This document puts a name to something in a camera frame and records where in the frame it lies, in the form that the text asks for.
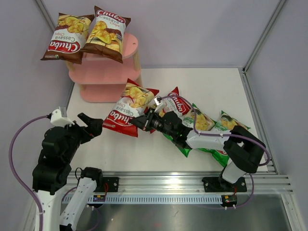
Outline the red Chuba chips bag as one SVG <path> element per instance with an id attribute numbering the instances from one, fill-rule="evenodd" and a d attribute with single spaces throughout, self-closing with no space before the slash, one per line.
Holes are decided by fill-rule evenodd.
<path id="1" fill-rule="evenodd" d="M 138 137 L 138 128 L 131 124 L 131 120 L 143 115 L 147 105 L 158 93 L 157 89 L 144 88 L 128 79 L 120 99 L 104 120 L 103 128 Z"/>
<path id="2" fill-rule="evenodd" d="M 162 100 L 164 107 L 159 111 L 160 117 L 163 117 L 167 112 L 173 111 L 179 118 L 181 118 L 190 111 L 191 107 L 180 98 L 178 87 L 175 87 L 168 96 L 168 98 Z"/>

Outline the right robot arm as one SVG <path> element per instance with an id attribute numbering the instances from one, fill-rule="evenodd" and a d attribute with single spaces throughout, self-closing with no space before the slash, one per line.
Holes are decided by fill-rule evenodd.
<path id="1" fill-rule="evenodd" d="M 144 131 L 154 129 L 170 136 L 179 148 L 224 151 L 231 162 L 218 177 L 202 178 L 206 192 L 245 192 L 244 175 L 256 173 L 266 152 L 265 144 L 241 126 L 235 126 L 230 131 L 202 133 L 185 126 L 174 112 L 160 117 L 152 109 L 130 122 Z"/>

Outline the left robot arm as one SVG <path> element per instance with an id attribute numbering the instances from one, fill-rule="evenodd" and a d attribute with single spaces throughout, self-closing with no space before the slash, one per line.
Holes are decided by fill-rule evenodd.
<path id="1" fill-rule="evenodd" d="M 82 170 L 77 188 L 61 212 L 61 204 L 67 178 L 72 168 L 70 163 L 80 145 L 102 133 L 103 120 L 78 114 L 85 125 L 80 126 L 67 118 L 59 109 L 47 116 L 53 128 L 46 131 L 38 164 L 33 170 L 32 188 L 39 199 L 39 231 L 75 231 L 81 213 L 93 192 L 104 186 L 103 172 L 98 168 Z"/>

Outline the brown Chuba chips bag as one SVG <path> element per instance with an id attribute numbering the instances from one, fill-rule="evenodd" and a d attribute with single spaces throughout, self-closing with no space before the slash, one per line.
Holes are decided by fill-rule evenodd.
<path id="1" fill-rule="evenodd" d="M 131 19 L 98 6 L 94 11 L 95 25 L 81 51 L 123 63 L 124 33 Z"/>
<path id="2" fill-rule="evenodd" d="M 83 56 L 81 49 L 86 43 L 95 16 L 64 13 L 59 13 L 58 16 L 57 26 L 41 60 L 64 60 L 81 64 Z"/>

